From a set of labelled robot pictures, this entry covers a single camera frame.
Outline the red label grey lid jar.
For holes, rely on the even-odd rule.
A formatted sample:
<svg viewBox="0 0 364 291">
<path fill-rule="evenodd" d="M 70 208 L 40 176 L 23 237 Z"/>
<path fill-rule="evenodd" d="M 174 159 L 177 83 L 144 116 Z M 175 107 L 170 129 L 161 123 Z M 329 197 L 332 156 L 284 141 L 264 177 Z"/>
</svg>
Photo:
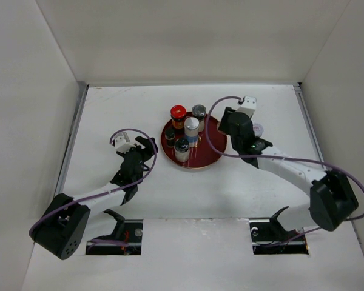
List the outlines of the red label grey lid jar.
<svg viewBox="0 0 364 291">
<path fill-rule="evenodd" d="M 261 124 L 254 122 L 252 128 L 256 137 L 261 137 L 263 135 L 264 128 Z"/>
</svg>

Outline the small dark spice bottle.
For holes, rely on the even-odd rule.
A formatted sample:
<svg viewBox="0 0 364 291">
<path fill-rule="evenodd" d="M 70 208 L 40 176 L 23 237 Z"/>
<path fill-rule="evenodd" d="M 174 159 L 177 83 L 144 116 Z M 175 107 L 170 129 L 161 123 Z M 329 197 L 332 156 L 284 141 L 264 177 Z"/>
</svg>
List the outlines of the small dark spice bottle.
<svg viewBox="0 0 364 291">
<path fill-rule="evenodd" d="M 168 147 L 173 148 L 175 145 L 175 130 L 173 127 L 168 127 L 164 132 L 166 144 Z"/>
</svg>

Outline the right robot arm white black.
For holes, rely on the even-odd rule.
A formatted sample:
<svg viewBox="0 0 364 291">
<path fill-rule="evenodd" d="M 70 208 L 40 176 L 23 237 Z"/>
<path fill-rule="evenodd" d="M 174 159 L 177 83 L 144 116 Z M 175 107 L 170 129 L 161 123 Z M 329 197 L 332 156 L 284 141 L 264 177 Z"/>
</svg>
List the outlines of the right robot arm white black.
<svg viewBox="0 0 364 291">
<path fill-rule="evenodd" d="M 255 136 L 244 111 L 226 107 L 219 129 L 230 136 L 232 148 L 244 162 L 277 175 L 309 197 L 308 204 L 285 206 L 271 216 L 269 233 L 273 238 L 285 239 L 292 230 L 309 226 L 332 232 L 358 208 L 346 175 L 290 161 L 271 142 Z"/>
</svg>

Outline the grey lid white shaker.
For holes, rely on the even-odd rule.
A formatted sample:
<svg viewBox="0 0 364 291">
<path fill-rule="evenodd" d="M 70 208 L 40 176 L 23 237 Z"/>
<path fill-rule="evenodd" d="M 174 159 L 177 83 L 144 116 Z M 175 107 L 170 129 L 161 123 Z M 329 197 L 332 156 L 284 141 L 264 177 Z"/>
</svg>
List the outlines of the grey lid white shaker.
<svg viewBox="0 0 364 291">
<path fill-rule="evenodd" d="M 192 115 L 199 121 L 198 132 L 201 133 L 205 127 L 206 107 L 202 104 L 196 104 L 192 107 Z"/>
</svg>

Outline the silver lid blue label bottle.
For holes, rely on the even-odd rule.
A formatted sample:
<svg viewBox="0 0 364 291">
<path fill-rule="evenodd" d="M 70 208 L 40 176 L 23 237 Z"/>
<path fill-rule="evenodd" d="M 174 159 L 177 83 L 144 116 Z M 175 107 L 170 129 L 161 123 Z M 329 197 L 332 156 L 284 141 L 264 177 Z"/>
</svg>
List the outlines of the silver lid blue label bottle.
<svg viewBox="0 0 364 291">
<path fill-rule="evenodd" d="M 200 122 L 195 117 L 188 117 L 184 122 L 184 137 L 189 142 L 190 147 L 198 145 Z"/>
</svg>

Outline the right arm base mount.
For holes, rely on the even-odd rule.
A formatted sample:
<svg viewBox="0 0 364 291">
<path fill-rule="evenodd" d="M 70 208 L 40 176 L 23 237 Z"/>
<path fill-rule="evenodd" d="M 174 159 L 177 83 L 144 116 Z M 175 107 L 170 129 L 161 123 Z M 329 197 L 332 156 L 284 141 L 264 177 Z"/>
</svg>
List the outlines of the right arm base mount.
<svg viewBox="0 0 364 291">
<path fill-rule="evenodd" d="M 254 255 L 308 255 L 309 250 L 305 236 L 295 240 L 288 239 L 299 234 L 296 230 L 287 231 L 277 218 L 287 207 L 278 210 L 269 218 L 253 218 L 249 220 L 252 251 Z"/>
</svg>

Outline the red lid sauce jar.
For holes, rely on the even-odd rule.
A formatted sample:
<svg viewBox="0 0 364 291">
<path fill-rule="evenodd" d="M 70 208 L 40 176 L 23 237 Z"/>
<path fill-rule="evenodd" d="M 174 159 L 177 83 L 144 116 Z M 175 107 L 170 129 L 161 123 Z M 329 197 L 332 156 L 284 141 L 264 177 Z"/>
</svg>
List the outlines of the red lid sauce jar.
<svg viewBox="0 0 364 291">
<path fill-rule="evenodd" d="M 170 117 L 172 119 L 172 127 L 175 130 L 184 129 L 184 120 L 186 118 L 186 108 L 182 105 L 175 105 L 170 109 Z"/>
</svg>

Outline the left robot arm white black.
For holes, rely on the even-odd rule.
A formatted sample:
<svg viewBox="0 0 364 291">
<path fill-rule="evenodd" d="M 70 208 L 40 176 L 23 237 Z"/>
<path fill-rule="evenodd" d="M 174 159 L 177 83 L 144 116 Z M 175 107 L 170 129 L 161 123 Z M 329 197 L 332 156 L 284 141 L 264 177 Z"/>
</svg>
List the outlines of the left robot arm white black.
<svg viewBox="0 0 364 291">
<path fill-rule="evenodd" d="M 120 169 L 105 186 L 75 199 L 65 193 L 56 195 L 42 217 L 29 230 L 29 237 L 60 260 L 68 259 L 79 247 L 91 216 L 106 213 L 116 221 L 103 227 L 101 241 L 125 247 L 120 241 L 124 235 L 124 218 L 111 209 L 128 203 L 137 193 L 138 186 L 153 169 L 146 163 L 156 160 L 158 147 L 154 138 L 138 136 L 135 143 L 129 142 L 124 133 L 111 140 L 117 155 L 123 161 Z"/>
</svg>

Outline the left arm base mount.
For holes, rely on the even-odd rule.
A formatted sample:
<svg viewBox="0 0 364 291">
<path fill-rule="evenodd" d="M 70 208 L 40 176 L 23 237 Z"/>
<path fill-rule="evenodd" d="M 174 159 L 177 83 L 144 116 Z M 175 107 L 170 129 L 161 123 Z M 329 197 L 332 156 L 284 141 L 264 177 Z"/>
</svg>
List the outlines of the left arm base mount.
<svg viewBox="0 0 364 291">
<path fill-rule="evenodd" d="M 87 241 L 86 255 L 141 255 L 143 239 L 143 220 L 126 220 L 112 209 L 103 213 L 111 216 L 115 227 L 108 235 L 101 235 Z"/>
</svg>

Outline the black cap white bottle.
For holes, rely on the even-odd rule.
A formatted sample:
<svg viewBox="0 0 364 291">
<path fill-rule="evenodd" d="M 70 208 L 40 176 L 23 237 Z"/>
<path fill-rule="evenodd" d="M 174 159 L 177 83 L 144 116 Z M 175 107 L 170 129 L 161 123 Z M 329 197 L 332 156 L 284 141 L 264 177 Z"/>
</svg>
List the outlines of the black cap white bottle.
<svg viewBox="0 0 364 291">
<path fill-rule="evenodd" d="M 186 138 L 179 138 L 174 144 L 174 155 L 178 162 L 186 162 L 190 157 L 190 144 Z"/>
</svg>

